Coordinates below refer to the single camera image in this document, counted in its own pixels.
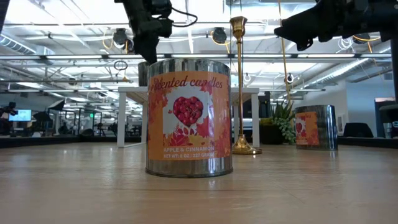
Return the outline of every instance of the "ceiling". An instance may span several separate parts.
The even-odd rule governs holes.
[[[104,55],[124,54],[124,51],[111,46],[111,39],[116,28],[126,28],[127,34],[132,36],[128,20],[122,4],[114,1],[92,0],[11,0],[3,28],[3,35],[12,37],[37,49],[46,47],[46,53],[54,55]],[[173,27],[173,34],[169,39],[161,39],[157,46],[158,54],[235,54],[237,52],[234,38],[228,46],[217,45],[211,38],[211,32],[215,27],[223,27],[230,42],[229,19],[243,15],[248,18],[246,34],[244,36],[244,54],[281,54],[281,38],[274,35],[274,29],[279,26],[279,9],[277,1],[244,0],[242,9],[238,4],[225,4],[223,0],[171,0],[173,7],[181,11],[188,11],[198,16],[198,22],[190,27]],[[308,0],[282,1],[282,18],[290,17],[314,6],[315,3]],[[190,22],[187,16],[173,12],[170,16],[179,24]],[[370,34],[372,39],[379,37],[378,33]],[[370,47],[376,53],[388,53],[386,46],[380,40],[370,42]],[[285,40],[285,52],[287,54],[352,54],[369,53],[368,44],[358,45],[352,38],[343,40],[334,38],[327,43],[315,40],[312,47],[304,52],[298,52],[295,44]],[[21,55],[21,53],[8,47],[0,46],[0,55]],[[304,86],[308,82],[316,81],[319,74],[328,73],[336,66],[349,65],[357,60],[342,60],[337,58],[303,58],[301,60],[288,60],[287,72],[293,74],[296,79],[295,86]],[[113,83],[107,81],[98,86],[103,89],[117,89],[119,86],[137,86],[137,64],[142,59],[126,60],[128,68],[120,73],[119,77],[126,76],[130,83]],[[236,59],[232,64],[229,60],[220,60],[231,67],[233,85],[237,84]],[[354,65],[350,70],[351,75],[359,75],[363,70],[378,70],[389,66],[390,59],[378,60],[378,63],[365,63]],[[77,78],[101,82],[115,78],[117,70],[113,68],[114,60],[54,60],[51,65],[33,60],[0,60],[3,80],[68,80]],[[261,88],[284,88],[284,64],[281,58],[269,58],[264,60],[244,59],[244,73],[250,75],[251,80],[246,86]],[[324,79],[316,81],[313,85],[321,88],[325,85],[333,85],[333,82],[325,82]],[[22,88],[13,85],[11,88]],[[90,85],[71,86],[67,83],[43,84],[43,88],[78,89],[90,88]],[[90,100],[101,101],[103,99],[92,97]]]

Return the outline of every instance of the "table leg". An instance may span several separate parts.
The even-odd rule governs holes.
[[[234,105],[234,142],[238,139],[239,136],[239,106]]]
[[[147,142],[148,104],[142,106],[141,142]]]
[[[253,147],[260,147],[260,124],[259,124],[259,97],[251,95],[251,118],[253,130]]]
[[[119,93],[118,147],[124,147],[124,125],[126,123],[126,92]]]

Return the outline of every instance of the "ceiling light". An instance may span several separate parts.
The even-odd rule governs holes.
[[[286,90],[283,89],[265,89],[265,88],[260,88],[260,91],[282,91],[282,92],[286,92]],[[296,93],[298,91],[325,91],[325,89],[304,89],[304,90],[290,90],[291,93]]]
[[[28,55],[21,55],[21,56],[0,56],[0,60],[39,60],[40,56],[28,56]]]
[[[40,90],[8,90],[10,93],[38,93]]]
[[[391,54],[362,54],[363,58],[389,58]]]
[[[109,55],[109,58],[114,58],[114,59],[137,59],[137,58],[142,58],[141,55],[133,55],[133,54],[127,54],[127,55]]]
[[[101,59],[102,55],[49,55],[48,59]]]
[[[84,108],[83,105],[68,105],[68,104],[65,104],[64,107],[65,108]]]
[[[283,58],[283,54],[243,54],[245,58]],[[291,54],[285,55],[286,58],[292,57]]]
[[[299,54],[299,58],[350,58],[355,54]]]
[[[173,58],[228,58],[228,54],[172,54]]]
[[[77,101],[77,102],[87,102],[87,101],[89,101],[86,98],[80,98],[80,97],[69,97],[69,99]]]
[[[78,92],[107,92],[109,90],[77,90]]]
[[[37,84],[37,83],[31,83],[31,82],[19,82],[17,83],[18,85],[23,85],[31,88],[43,88],[42,85]]]
[[[72,93],[74,90],[43,90],[47,93]]]

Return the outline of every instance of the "white wall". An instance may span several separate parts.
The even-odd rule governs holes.
[[[374,99],[394,97],[394,82],[374,77],[359,83],[347,83],[346,88],[349,121],[368,124],[376,137]]]
[[[337,86],[328,86],[324,92],[310,92],[304,100],[295,101],[294,108],[311,105],[333,105],[336,117],[343,116],[347,122],[366,123],[373,136],[377,136],[375,98],[394,97],[392,80],[374,77],[359,83],[339,81]]]
[[[326,86],[326,91],[309,92],[304,95],[304,100],[294,101],[293,107],[313,106],[313,105],[333,105],[337,116],[343,116],[343,120],[348,120],[347,91],[345,80],[339,81],[336,86]]]

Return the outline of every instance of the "green leaves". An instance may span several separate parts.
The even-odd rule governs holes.
[[[290,120],[284,118],[274,118],[274,124],[278,125],[279,129],[282,131],[282,135],[288,140],[289,144],[294,144],[295,142],[295,132],[293,127],[290,125]]]
[[[294,117],[294,114],[291,114],[292,107],[293,104],[286,104],[285,106],[283,106],[283,104],[279,104],[279,102],[277,101],[275,111],[272,111],[272,117],[287,119],[288,121],[290,121]]]

